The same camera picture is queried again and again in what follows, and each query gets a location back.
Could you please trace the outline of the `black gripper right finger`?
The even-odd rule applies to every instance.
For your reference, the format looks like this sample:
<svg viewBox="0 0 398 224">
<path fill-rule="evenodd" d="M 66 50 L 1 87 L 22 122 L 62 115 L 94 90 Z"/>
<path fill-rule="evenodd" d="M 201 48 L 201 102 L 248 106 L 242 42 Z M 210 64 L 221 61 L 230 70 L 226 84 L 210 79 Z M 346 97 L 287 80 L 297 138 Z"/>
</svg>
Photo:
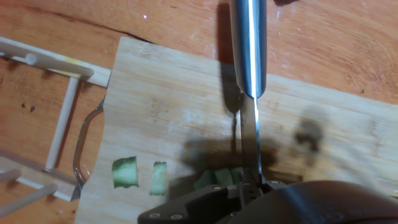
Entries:
<svg viewBox="0 0 398 224">
<path fill-rule="evenodd" d="M 285 185 L 272 180 L 270 191 L 219 223 L 397 223 L 397 200 L 361 184 L 311 181 Z"/>
</svg>

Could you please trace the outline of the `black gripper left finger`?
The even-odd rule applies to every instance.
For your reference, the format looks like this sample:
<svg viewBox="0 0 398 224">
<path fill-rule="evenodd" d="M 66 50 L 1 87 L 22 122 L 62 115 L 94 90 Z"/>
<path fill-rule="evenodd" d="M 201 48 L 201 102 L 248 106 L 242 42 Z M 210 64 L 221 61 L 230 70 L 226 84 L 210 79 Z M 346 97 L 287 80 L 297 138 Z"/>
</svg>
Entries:
<svg viewBox="0 0 398 224">
<path fill-rule="evenodd" d="M 245 185 L 211 185 L 141 213 L 138 224 L 225 224 L 238 215 Z"/>
</svg>

